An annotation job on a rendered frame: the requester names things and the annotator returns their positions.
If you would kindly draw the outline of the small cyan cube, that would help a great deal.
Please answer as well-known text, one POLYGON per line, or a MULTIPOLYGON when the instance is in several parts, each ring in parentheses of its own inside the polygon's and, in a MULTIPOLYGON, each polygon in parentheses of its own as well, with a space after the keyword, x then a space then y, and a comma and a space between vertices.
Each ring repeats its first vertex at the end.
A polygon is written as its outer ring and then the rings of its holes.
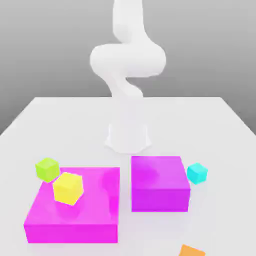
POLYGON ((208 169, 200 163, 194 163, 187 168, 187 178, 197 185, 207 180, 208 169))

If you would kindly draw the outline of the small yellow cube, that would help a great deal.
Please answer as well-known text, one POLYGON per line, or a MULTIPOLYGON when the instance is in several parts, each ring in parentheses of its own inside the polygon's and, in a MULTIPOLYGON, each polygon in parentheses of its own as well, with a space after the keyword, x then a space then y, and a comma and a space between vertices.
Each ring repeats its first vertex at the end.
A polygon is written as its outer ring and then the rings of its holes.
POLYGON ((63 172, 52 184, 54 200, 74 206, 84 193, 81 175, 63 172))

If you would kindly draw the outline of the small lime green cube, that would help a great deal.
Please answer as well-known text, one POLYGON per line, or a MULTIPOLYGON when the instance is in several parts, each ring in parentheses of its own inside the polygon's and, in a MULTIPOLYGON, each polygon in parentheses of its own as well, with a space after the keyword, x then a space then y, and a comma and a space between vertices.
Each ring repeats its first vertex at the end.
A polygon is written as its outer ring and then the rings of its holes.
POLYGON ((36 176, 46 183, 52 182, 60 175, 59 163, 50 157, 46 157, 36 163, 35 169, 36 176))

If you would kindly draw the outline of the small orange cube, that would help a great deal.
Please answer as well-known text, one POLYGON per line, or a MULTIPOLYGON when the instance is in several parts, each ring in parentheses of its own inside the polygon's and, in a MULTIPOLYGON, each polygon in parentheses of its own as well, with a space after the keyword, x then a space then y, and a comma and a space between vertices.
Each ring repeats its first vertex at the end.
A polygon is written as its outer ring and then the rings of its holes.
POLYGON ((183 244, 181 246, 178 256, 205 256, 205 255, 206 253, 204 251, 183 244))

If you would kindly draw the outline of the large purple box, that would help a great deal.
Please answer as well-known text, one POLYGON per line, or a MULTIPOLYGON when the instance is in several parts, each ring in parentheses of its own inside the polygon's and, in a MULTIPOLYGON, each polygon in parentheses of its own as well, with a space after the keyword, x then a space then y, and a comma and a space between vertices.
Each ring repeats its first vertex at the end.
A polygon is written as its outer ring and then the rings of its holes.
POLYGON ((131 157, 133 212, 187 212, 190 194, 181 157, 131 157))

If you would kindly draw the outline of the large magenta box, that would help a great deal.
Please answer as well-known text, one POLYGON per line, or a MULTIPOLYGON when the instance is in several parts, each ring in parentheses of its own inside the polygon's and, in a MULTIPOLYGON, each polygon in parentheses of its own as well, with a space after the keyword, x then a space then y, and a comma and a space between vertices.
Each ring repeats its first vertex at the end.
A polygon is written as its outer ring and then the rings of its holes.
POLYGON ((120 168, 61 167, 82 176, 84 193, 71 206, 54 199, 43 182, 24 221, 27 241, 42 243, 118 242, 120 168))

